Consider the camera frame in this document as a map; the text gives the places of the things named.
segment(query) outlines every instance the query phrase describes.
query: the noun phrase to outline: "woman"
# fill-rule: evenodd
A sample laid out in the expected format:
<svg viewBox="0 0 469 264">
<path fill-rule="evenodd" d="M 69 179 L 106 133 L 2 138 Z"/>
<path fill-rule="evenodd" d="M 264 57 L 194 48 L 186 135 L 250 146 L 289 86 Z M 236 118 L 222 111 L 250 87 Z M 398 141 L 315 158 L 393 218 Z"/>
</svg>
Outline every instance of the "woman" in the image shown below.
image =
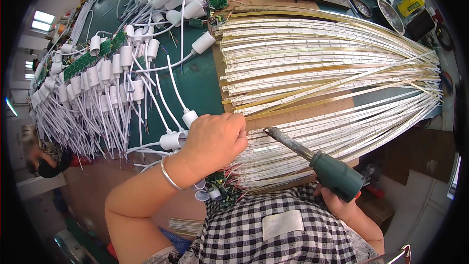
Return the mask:
<svg viewBox="0 0 469 264">
<path fill-rule="evenodd" d="M 26 168 L 32 174 L 38 173 L 43 178 L 53 178 L 65 171 L 72 162 L 73 153 L 70 149 L 66 149 L 62 153 L 58 149 L 54 159 L 40 149 L 38 138 L 32 134 L 25 135 L 22 143 L 26 154 Z"/>
<path fill-rule="evenodd" d="M 151 215 L 178 188 L 232 162 L 248 145 L 245 127 L 241 114 L 202 115 L 178 153 L 110 192 L 105 215 L 119 263 L 355 263 L 384 254 L 383 233 L 355 199 L 345 203 L 325 187 L 309 184 L 244 196 L 229 208 L 209 201 L 201 235 L 180 255 Z M 263 232 L 278 231 L 263 218 L 288 210 L 300 211 L 302 230 L 263 238 Z M 282 222 L 282 229 L 290 223 Z"/>
</svg>

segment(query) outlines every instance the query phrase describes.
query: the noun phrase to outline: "yellow bottle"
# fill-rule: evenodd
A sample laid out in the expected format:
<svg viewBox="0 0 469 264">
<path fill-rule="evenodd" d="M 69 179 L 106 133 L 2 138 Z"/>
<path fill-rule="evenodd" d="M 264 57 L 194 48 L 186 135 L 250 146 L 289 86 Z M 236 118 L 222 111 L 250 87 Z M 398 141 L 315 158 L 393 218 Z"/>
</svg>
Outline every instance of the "yellow bottle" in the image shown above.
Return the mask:
<svg viewBox="0 0 469 264">
<path fill-rule="evenodd" d="M 402 0 L 397 8 L 403 16 L 408 17 L 414 10 L 425 5 L 425 0 Z"/>
</svg>

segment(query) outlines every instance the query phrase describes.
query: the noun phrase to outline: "wooden board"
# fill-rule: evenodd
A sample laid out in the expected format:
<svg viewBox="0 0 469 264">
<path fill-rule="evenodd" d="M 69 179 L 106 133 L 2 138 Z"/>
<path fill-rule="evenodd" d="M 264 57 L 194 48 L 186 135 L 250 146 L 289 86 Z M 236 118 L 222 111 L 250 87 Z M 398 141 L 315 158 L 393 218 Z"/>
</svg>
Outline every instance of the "wooden board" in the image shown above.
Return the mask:
<svg viewBox="0 0 469 264">
<path fill-rule="evenodd" d="M 319 9 L 318 5 L 314 2 L 306 2 L 306 1 L 295 1 L 295 0 L 242 0 L 245 5 L 242 3 L 237 3 L 233 1 L 229 1 L 230 6 L 228 6 L 226 9 L 221 10 L 219 12 L 228 15 L 230 12 L 237 6 L 241 9 L 249 9 L 249 6 L 251 5 L 257 5 L 257 6 L 281 6 L 281 7 L 287 7 L 288 9 L 294 9 L 294 8 L 301 8 L 301 9 Z M 213 51 L 213 58 L 215 61 L 215 68 L 217 72 L 217 77 L 220 83 L 220 92 L 221 92 L 221 97 L 222 100 L 225 100 L 225 98 L 229 97 L 228 92 L 223 92 L 221 89 L 222 85 L 226 85 L 226 82 L 221 82 L 220 81 L 220 76 L 226 75 L 225 69 L 226 69 L 226 64 L 223 62 L 223 56 L 220 52 L 220 48 L 217 45 L 212 46 L 212 51 Z M 328 94 L 325 96 L 320 96 L 320 97 L 312 97 L 309 99 L 305 99 L 302 101 L 299 101 L 297 103 L 294 103 L 291 106 L 296 106 L 300 105 L 303 103 L 310 103 L 312 101 L 317 101 L 317 100 L 322 100 L 334 96 L 339 96 L 343 94 L 348 94 L 350 91 L 343 91 L 335 94 Z M 303 120 L 306 118 L 311 118 L 314 116 L 319 116 L 323 114 L 328 114 L 332 113 L 335 111 L 343 110 L 343 109 L 348 109 L 348 108 L 353 108 L 354 107 L 354 102 L 353 98 L 346 98 L 344 100 L 339 100 L 336 102 L 331 102 L 331 103 L 326 103 L 310 108 L 305 108 L 301 110 L 296 110 L 288 113 L 283 113 L 283 114 L 277 114 L 274 116 L 269 116 L 269 117 L 264 117 L 260 118 L 257 120 L 248 120 L 246 122 L 246 130 L 253 130 L 253 129 L 259 129 L 259 128 L 264 128 L 266 126 L 275 126 L 279 124 L 283 124 L 286 122 L 291 122 L 291 121 L 296 121 L 296 120 Z M 231 103 L 229 104 L 224 104 L 223 108 L 225 112 L 233 112 L 233 107 Z M 350 167 L 354 167 L 358 165 L 358 158 L 350 161 L 347 163 Z M 268 190 L 261 191 L 261 193 L 266 193 L 274 190 L 282 190 L 282 189 L 287 189 L 290 187 L 296 187 L 299 185 L 304 185 L 306 183 L 315 181 L 316 179 L 312 176 L 308 176 L 306 178 L 300 179 L 295 182 L 291 182 L 289 184 L 285 184 L 282 186 L 278 186 L 275 188 L 271 188 Z"/>
</svg>

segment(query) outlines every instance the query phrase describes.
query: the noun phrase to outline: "floor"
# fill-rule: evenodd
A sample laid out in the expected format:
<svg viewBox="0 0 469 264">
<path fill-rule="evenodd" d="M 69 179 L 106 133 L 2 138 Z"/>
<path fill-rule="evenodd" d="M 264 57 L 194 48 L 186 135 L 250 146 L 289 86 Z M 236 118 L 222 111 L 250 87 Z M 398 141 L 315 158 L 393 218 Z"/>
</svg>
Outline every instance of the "floor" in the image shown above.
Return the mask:
<svg viewBox="0 0 469 264">
<path fill-rule="evenodd" d="M 105 244 L 110 243 L 104 217 L 106 198 L 115 186 L 137 175 L 141 169 L 142 167 L 130 164 L 119 165 L 118 160 L 100 158 L 93 165 L 84 165 L 83 170 L 80 167 L 70 167 L 65 171 L 67 185 L 61 187 L 65 201 L 80 222 L 95 232 Z M 179 192 L 152 216 L 155 224 L 172 232 L 167 217 L 205 219 L 205 205 L 197 201 L 194 195 L 195 192 L 191 189 Z"/>
</svg>

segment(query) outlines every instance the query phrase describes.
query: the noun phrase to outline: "green workbench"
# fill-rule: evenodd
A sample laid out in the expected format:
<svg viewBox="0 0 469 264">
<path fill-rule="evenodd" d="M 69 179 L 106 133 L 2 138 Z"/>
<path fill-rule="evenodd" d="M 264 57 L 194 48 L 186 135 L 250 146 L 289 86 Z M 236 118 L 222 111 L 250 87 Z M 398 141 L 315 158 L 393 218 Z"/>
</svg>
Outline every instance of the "green workbench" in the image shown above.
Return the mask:
<svg viewBox="0 0 469 264">
<path fill-rule="evenodd" d="M 120 22 L 116 19 L 115 7 L 118 0 L 100 0 L 95 3 L 93 10 L 93 21 L 90 27 L 90 37 L 94 35 L 99 30 L 104 30 L 108 32 L 114 32 L 120 25 Z M 376 5 L 376 0 L 363 0 L 370 8 Z M 328 5 L 318 4 L 320 9 L 341 12 L 348 15 L 352 15 L 351 10 L 344 12 L 341 9 L 331 8 Z M 87 28 L 90 22 L 91 16 L 88 15 L 87 20 L 79 39 L 79 43 L 84 42 L 86 38 Z M 200 37 L 202 33 L 207 31 L 206 28 L 199 29 L 192 26 L 189 26 L 188 22 L 184 26 L 184 55 L 190 53 L 192 47 L 191 44 Z M 180 39 L 180 29 L 172 29 L 173 35 L 176 39 Z M 175 63 L 179 61 L 180 58 L 180 49 L 175 47 L 173 40 L 166 34 L 160 35 L 157 38 L 160 41 L 160 44 L 163 45 L 169 52 L 171 56 L 171 62 Z M 156 59 L 153 61 L 156 67 L 166 66 L 166 55 L 162 49 L 158 51 Z M 215 71 L 215 63 L 213 60 L 212 50 L 208 49 L 202 55 L 196 55 L 191 57 L 189 60 L 184 62 L 182 66 L 182 72 L 180 67 L 174 67 L 174 78 L 179 89 L 179 93 L 185 103 L 185 105 L 191 109 L 195 110 L 200 116 L 202 114 L 221 114 L 224 112 L 223 106 L 221 104 L 221 94 L 219 88 L 219 80 L 217 78 L 217 73 Z M 182 121 L 182 107 L 179 104 L 179 101 L 176 97 L 176 94 L 173 90 L 171 84 L 171 79 L 169 78 L 168 71 L 159 72 L 161 79 L 161 89 L 164 92 L 164 97 L 174 116 L 178 119 L 181 125 L 185 125 Z M 165 116 L 165 119 L 168 123 L 168 126 L 173 130 L 177 130 L 176 125 L 173 120 L 169 117 L 166 110 L 159 100 L 159 97 L 156 97 L 160 105 L 161 111 Z M 147 97 L 148 107 L 150 105 L 149 96 Z M 151 107 L 151 110 L 148 111 L 148 130 L 149 133 L 144 132 L 143 135 L 143 144 L 152 143 L 159 141 L 160 136 L 165 134 L 165 128 L 161 119 L 159 117 L 158 111 L 155 109 L 154 104 Z M 139 135 L 138 135 L 138 124 L 137 118 L 134 115 L 131 123 L 131 136 L 129 147 L 135 147 L 139 145 Z"/>
</svg>

